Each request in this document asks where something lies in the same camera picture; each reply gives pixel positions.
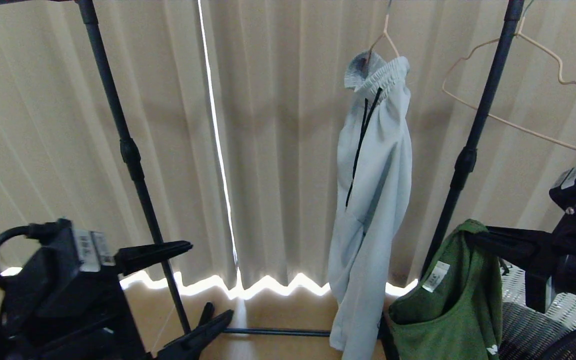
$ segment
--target beige curtain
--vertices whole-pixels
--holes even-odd
[[[244,287],[264,275],[287,284],[303,272],[325,283],[336,194],[336,145],[348,109],[350,59],[383,29],[387,1],[204,2],[217,121]],[[391,254],[391,282],[418,277],[474,111],[441,92],[448,68],[499,36],[505,1],[394,1],[390,34],[409,59],[407,121],[413,192]],[[576,79],[576,1],[537,1],[524,32],[560,54]],[[377,52],[391,59],[386,41]],[[495,46],[448,82],[479,102]],[[576,142],[576,91],[556,82],[556,64],[518,39],[492,113]],[[551,230],[548,196],[576,152],[489,120],[478,164],[452,221]]]
[[[199,11],[192,1],[95,3],[128,127],[183,282],[236,280],[210,115]],[[0,232],[66,216],[116,250],[151,244],[77,4],[0,6]],[[2,262],[35,247],[11,241]],[[163,275],[153,266],[151,277]]]
[[[245,288],[265,275],[326,282],[336,196],[336,146],[350,59],[382,30],[387,1],[201,2],[234,242]],[[99,1],[101,30],[146,182],[167,240],[195,248],[175,260],[186,284],[235,264],[208,68],[196,1]],[[413,193],[396,235],[391,283],[418,277],[474,111],[441,92],[448,68],[499,36],[504,1],[394,1],[390,34],[409,59],[407,121]],[[536,1],[524,32],[576,79],[576,1]],[[384,42],[377,52],[391,59]],[[455,69],[448,87],[478,103],[494,45]],[[521,39],[512,45],[493,114],[576,143],[576,90]],[[151,242],[79,10],[73,3],[0,6],[0,231],[65,215],[105,231],[116,248]],[[469,217],[551,230],[548,197],[576,152],[489,120],[451,228]],[[23,240],[6,264],[31,253]]]

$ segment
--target clothes hanger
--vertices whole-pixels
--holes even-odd
[[[386,9],[386,20],[383,24],[383,32],[379,35],[379,37],[377,37],[377,39],[372,43],[372,45],[368,49],[368,58],[366,59],[366,62],[365,62],[366,64],[370,63],[370,57],[373,55],[373,48],[375,47],[375,45],[377,45],[377,43],[379,43],[379,41],[381,39],[384,39],[384,38],[386,38],[388,43],[390,43],[390,46],[392,47],[392,49],[395,51],[395,56],[400,57],[400,52],[397,51],[397,47],[395,46],[393,39],[391,39],[391,36],[388,35],[388,22],[391,18],[391,5],[392,4],[393,4],[393,0],[389,0],[388,1],[388,8]]]
[[[544,45],[542,45],[541,43],[538,43],[537,41],[535,41],[534,39],[528,37],[527,35],[525,35],[522,30],[524,28],[524,22],[526,21],[526,11],[528,11],[528,8],[533,4],[534,0],[531,0],[530,3],[528,3],[528,6],[526,6],[526,9],[523,11],[523,16],[521,17],[521,21],[519,22],[519,29],[517,30],[517,32],[515,32],[514,36],[515,37],[519,37],[521,39],[524,39],[525,41],[527,41],[528,43],[534,45],[535,47],[537,47],[539,50],[542,50],[544,53],[550,55],[550,57],[552,57],[558,64],[558,73],[557,73],[557,81],[562,84],[562,85],[575,85],[576,86],[576,80],[571,80],[571,81],[565,81],[562,78],[562,71],[563,71],[563,61],[562,58],[559,57],[557,54],[555,54],[553,51],[551,51],[549,48],[546,48]],[[448,76],[450,76],[450,73],[453,71],[453,69],[455,69],[455,67],[457,66],[457,64],[459,64],[462,61],[466,61],[468,59],[470,59],[473,54],[475,53],[475,51],[477,51],[477,49],[482,48],[486,45],[490,45],[493,43],[496,43],[499,41],[499,38],[496,39],[492,39],[490,41],[486,41],[485,43],[479,44],[477,46],[475,46],[471,51],[470,54],[468,54],[466,57],[460,57],[457,62],[455,62],[450,69],[448,69],[448,73],[446,73],[445,78],[443,79],[443,82],[441,84],[441,91],[445,92],[446,94],[448,94],[448,96],[450,96],[451,98],[459,101],[460,103],[466,105],[467,107],[477,110],[477,107],[475,105],[472,105],[470,103],[468,103],[466,100],[463,100],[462,98],[459,98],[459,96],[454,95],[453,93],[451,93],[450,91],[446,90],[446,80],[448,80]],[[512,126],[515,129],[519,129],[524,133],[528,133],[531,135],[534,135],[535,137],[544,139],[546,141],[549,141],[551,143],[563,146],[565,148],[569,148],[571,150],[575,150],[576,151],[576,145],[572,145],[570,143],[561,141],[559,139],[555,139],[553,137],[544,135],[544,134],[540,134],[539,132],[536,132],[534,130],[530,130],[526,127],[523,127],[521,125],[517,125],[516,123],[512,123],[508,120],[505,120],[499,116],[495,116],[491,113],[489,113],[487,116],[493,118],[494,120],[497,121],[501,121],[501,123],[504,123],[505,125],[508,126]]]

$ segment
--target black drawstring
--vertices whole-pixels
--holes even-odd
[[[359,161],[359,152],[362,149],[362,142],[364,142],[364,136],[366,136],[366,130],[368,129],[368,123],[370,123],[370,118],[373,116],[375,107],[377,107],[377,101],[379,100],[379,95],[382,94],[382,88],[377,89],[377,95],[374,97],[370,111],[366,114],[368,110],[368,99],[366,98],[363,103],[363,119],[361,119],[361,130],[359,132],[359,144],[357,145],[357,152],[354,155],[354,164],[352,164],[352,180],[350,181],[350,187],[348,188],[348,194],[345,196],[345,207],[348,207],[348,201],[350,200],[350,193],[353,191],[353,183],[355,181],[355,172],[357,171],[357,162]]]

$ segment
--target green shirt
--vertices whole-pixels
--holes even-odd
[[[499,261],[470,248],[464,237],[482,231],[486,227],[473,219],[459,225],[417,287],[390,305],[390,329],[402,360],[499,360]]]

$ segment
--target floor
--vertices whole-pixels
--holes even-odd
[[[142,282],[125,290],[133,317],[147,351],[157,353],[167,342],[183,335],[181,324],[167,288],[149,289]],[[218,287],[193,296],[183,296],[190,324],[196,326],[206,302],[215,305],[215,314],[235,310],[231,327],[298,328],[329,330],[337,304],[327,292],[317,296],[298,287],[290,296],[265,289],[249,300],[228,299]],[[385,304],[394,298],[389,296]],[[327,337],[221,334],[201,353],[202,360],[295,360],[341,358]],[[375,342],[373,360],[385,358],[381,342]]]

